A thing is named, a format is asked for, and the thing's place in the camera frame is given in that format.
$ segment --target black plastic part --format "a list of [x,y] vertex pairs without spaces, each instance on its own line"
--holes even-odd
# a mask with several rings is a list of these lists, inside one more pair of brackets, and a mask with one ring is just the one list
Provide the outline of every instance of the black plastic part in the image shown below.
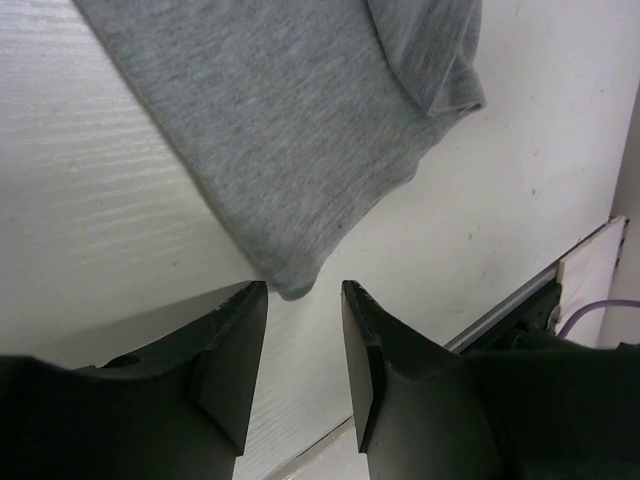
[[266,313],[253,282],[102,368],[0,357],[0,478],[231,479]]
[[640,478],[639,351],[575,347],[516,321],[511,348],[458,355],[356,282],[343,283],[343,324],[371,478]]

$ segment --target textured white board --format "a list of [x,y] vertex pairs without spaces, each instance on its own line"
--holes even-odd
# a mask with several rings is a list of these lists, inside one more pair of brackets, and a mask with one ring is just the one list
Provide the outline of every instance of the textured white board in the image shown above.
[[[349,234],[309,296],[271,296],[238,479],[350,415],[341,280],[446,342],[606,221],[640,2],[484,3],[489,107]],[[0,112],[2,351],[92,362],[92,349],[50,347],[111,324],[157,336],[125,319],[193,299],[188,321],[201,294],[255,278],[70,0],[0,2]],[[114,356],[130,347],[102,337]]]

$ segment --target gray fabric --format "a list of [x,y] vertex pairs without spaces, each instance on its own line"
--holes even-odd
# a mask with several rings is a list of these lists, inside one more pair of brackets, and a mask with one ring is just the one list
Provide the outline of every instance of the gray fabric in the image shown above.
[[484,103],[480,0],[75,1],[285,297]]

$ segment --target white surface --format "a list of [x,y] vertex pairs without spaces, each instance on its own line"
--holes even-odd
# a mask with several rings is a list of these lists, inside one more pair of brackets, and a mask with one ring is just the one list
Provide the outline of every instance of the white surface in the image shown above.
[[[640,96],[629,127],[613,212],[626,215],[630,222],[611,298],[640,300]],[[640,310],[610,308],[604,318],[600,335],[603,346],[640,343]]]
[[[609,298],[625,220],[624,217],[616,217],[560,260],[558,281],[562,284],[562,295],[560,323],[556,331],[560,331],[579,308]],[[588,347],[598,345],[604,313],[600,309],[582,317],[567,339]]]
[[[341,280],[446,342],[606,221],[639,20],[637,0],[485,1],[489,107],[349,234],[310,295],[271,296],[238,479],[350,415]],[[4,0],[0,45],[2,351],[46,351],[254,276],[69,0]]]
[[356,429],[351,427],[285,480],[369,480],[367,456],[358,453],[357,445]]

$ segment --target metal strip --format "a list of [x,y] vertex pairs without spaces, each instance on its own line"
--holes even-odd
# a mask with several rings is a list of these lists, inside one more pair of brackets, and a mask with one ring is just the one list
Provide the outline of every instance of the metal strip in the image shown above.
[[480,317],[475,323],[462,331],[453,340],[444,346],[454,353],[459,353],[471,343],[476,341],[481,335],[487,332],[491,327],[500,322],[504,317],[513,312],[527,298],[537,292],[543,285],[555,279],[558,274],[558,264],[554,263],[546,268],[538,275],[533,277],[522,287],[508,296],[504,301],[500,302],[488,313]]

